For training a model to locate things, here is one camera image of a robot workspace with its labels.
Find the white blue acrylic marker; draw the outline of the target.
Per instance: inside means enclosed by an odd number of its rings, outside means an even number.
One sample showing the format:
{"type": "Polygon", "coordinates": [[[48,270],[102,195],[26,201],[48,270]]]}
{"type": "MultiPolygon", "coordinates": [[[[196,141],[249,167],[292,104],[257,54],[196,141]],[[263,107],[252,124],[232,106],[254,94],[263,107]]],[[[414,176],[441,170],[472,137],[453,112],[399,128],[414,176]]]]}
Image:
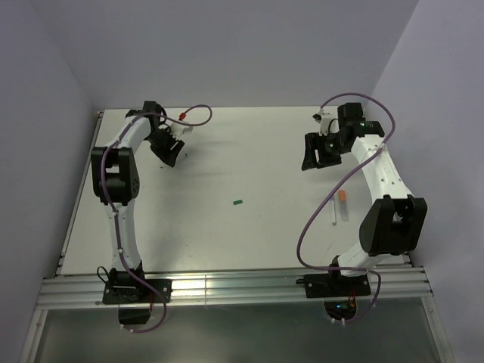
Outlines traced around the white blue acrylic marker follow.
{"type": "Polygon", "coordinates": [[[334,196],[332,196],[331,198],[331,206],[332,206],[331,208],[333,213],[332,226],[336,226],[337,225],[337,206],[336,206],[336,201],[334,196]]]}

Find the orange highlighter marker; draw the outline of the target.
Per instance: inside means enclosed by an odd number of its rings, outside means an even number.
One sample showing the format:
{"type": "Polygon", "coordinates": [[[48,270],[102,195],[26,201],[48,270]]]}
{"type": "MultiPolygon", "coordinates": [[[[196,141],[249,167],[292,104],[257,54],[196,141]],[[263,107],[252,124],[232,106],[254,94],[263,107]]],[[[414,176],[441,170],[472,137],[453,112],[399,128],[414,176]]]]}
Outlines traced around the orange highlighter marker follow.
{"type": "Polygon", "coordinates": [[[348,222],[349,221],[349,212],[348,212],[348,205],[347,205],[347,198],[346,201],[339,201],[340,205],[340,218],[342,222],[348,222]]]}

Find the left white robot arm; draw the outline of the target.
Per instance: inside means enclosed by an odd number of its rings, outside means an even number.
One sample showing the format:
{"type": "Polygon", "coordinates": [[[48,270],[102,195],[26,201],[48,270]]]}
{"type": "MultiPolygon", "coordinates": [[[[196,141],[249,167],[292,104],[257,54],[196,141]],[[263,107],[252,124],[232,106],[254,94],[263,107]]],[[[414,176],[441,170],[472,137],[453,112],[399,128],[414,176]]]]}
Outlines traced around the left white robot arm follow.
{"type": "Polygon", "coordinates": [[[128,111],[111,141],[91,151],[93,191],[105,207],[110,227],[112,262],[107,288],[120,289],[130,302],[142,300],[147,292],[135,236],[135,199],[141,190],[135,153],[147,142],[162,163],[173,167],[185,146],[181,136],[192,130],[186,115],[170,119],[160,104],[146,101],[140,110],[128,111]]]}

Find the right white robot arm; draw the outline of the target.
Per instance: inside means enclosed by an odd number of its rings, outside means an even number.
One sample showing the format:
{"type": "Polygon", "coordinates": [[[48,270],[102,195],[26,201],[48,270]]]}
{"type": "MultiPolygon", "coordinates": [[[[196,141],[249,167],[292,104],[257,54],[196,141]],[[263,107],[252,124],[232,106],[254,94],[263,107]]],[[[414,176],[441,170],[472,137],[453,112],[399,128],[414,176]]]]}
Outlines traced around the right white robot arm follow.
{"type": "Polygon", "coordinates": [[[349,102],[337,108],[338,128],[330,132],[321,122],[319,132],[305,136],[302,170],[337,166],[352,154],[371,195],[371,208],[363,218],[356,244],[337,256],[327,276],[331,292],[342,295],[353,277],[369,272],[390,256],[415,250],[427,215],[427,202],[405,185],[386,146],[388,135],[378,121],[365,119],[362,105],[349,102]]]}

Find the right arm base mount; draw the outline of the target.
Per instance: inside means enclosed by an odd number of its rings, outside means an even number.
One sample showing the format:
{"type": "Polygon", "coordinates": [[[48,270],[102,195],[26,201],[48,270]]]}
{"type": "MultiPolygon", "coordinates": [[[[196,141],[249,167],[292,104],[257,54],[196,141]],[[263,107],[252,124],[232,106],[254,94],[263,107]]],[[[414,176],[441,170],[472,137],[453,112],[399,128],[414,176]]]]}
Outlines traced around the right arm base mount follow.
{"type": "Polygon", "coordinates": [[[324,301],[327,315],[335,321],[353,319],[358,310],[356,298],[371,295],[366,275],[345,277],[339,271],[307,274],[298,278],[296,284],[304,287],[308,299],[337,298],[337,300],[324,301]]]}

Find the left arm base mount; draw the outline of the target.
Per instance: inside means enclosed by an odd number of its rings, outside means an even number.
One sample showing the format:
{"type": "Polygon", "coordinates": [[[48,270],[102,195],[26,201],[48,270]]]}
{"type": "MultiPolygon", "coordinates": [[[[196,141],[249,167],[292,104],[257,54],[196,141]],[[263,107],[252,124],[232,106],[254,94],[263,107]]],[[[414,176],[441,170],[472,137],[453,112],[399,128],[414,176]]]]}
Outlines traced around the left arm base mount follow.
{"type": "Polygon", "coordinates": [[[102,304],[118,306],[118,320],[124,325],[143,325],[151,316],[153,304],[171,299],[172,281],[169,279],[149,279],[147,281],[163,297],[159,298],[145,286],[105,287],[102,304]]]}

